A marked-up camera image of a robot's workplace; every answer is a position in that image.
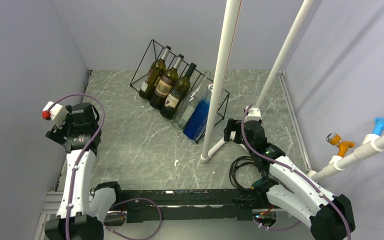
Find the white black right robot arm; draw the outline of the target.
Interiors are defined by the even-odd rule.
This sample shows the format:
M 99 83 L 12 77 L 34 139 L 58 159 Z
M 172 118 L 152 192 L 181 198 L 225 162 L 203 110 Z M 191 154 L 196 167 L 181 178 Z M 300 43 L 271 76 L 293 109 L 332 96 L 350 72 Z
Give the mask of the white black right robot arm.
M 307 226 L 316 240 L 351 237 L 356 229 L 351 201 L 321 187 L 297 168 L 283 150 L 268 142 L 260 121 L 243 123 L 230 118 L 223 132 L 225 141 L 233 140 L 249 153 L 230 166 L 231 184 L 251 196 L 237 198 L 235 202 L 280 207 Z M 236 179 L 237 170 L 246 165 L 255 166 L 261 175 L 250 187 L 240 185 Z

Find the dark wine bottle black top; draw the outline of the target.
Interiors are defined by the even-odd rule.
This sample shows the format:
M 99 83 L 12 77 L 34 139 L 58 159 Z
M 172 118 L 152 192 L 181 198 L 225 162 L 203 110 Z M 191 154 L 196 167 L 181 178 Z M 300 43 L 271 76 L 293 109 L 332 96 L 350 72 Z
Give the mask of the dark wine bottle black top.
M 190 90 L 191 82 L 190 78 L 195 71 L 197 65 L 195 63 L 191 63 L 189 68 L 187 69 L 184 76 L 180 77 L 171 88 L 165 102 L 164 106 L 160 111 L 160 115 L 166 119 L 171 120 L 179 108 L 181 101 L 187 95 Z

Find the blue square glass bottle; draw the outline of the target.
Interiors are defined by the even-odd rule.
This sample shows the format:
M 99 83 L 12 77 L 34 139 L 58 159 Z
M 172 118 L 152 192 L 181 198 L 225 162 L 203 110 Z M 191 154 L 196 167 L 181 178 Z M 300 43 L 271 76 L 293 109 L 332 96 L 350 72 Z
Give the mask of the blue square glass bottle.
M 207 124 L 212 92 L 213 84 L 209 84 L 186 123 L 183 133 L 191 140 L 197 139 Z

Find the clear glass bottle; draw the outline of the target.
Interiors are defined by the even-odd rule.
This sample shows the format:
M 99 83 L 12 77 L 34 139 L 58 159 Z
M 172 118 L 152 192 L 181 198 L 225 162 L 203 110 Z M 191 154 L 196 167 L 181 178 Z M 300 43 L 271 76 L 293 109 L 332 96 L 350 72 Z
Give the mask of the clear glass bottle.
M 199 102 L 212 91 L 213 82 L 211 80 L 212 72 L 205 71 L 197 79 L 195 85 L 186 97 L 180 103 L 177 112 L 174 114 L 171 124 L 178 130 L 183 130 L 197 108 Z

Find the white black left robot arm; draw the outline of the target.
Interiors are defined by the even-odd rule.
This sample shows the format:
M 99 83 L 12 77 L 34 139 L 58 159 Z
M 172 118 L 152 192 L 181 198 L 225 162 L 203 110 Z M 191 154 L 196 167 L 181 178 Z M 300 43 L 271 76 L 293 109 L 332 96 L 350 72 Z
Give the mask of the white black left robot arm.
M 62 200 L 54 220 L 44 227 L 49 240 L 102 240 L 108 211 L 124 203 L 116 181 L 100 183 L 90 197 L 91 178 L 101 142 L 100 115 L 89 102 L 62 106 L 52 101 L 42 117 L 54 126 L 46 137 L 65 148 L 66 177 Z

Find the dark wine bottle cream label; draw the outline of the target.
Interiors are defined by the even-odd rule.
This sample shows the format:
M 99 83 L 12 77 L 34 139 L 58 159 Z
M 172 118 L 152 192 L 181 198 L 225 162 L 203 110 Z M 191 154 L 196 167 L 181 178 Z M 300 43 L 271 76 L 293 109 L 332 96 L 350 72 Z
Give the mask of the dark wine bottle cream label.
M 167 69 L 166 67 L 166 59 L 169 55 L 169 52 L 172 48 L 167 45 L 162 55 L 159 59 L 155 60 L 151 67 L 149 68 L 149 71 L 146 75 L 145 81 L 142 83 L 140 90 L 139 90 L 139 96 L 145 100 L 149 100 L 154 92 L 154 87 L 161 77 L 161 75 L 164 73 L 164 71 Z

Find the green wine bottle grey capsule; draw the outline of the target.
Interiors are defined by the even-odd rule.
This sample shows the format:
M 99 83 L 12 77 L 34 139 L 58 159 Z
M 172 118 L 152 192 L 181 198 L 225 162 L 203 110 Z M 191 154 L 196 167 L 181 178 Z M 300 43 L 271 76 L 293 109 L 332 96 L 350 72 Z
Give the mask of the green wine bottle grey capsule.
M 173 67 L 169 68 L 163 73 L 149 101 L 151 107 L 161 110 L 170 90 L 174 86 L 176 80 L 179 78 L 178 68 L 183 59 L 184 56 L 179 54 Z

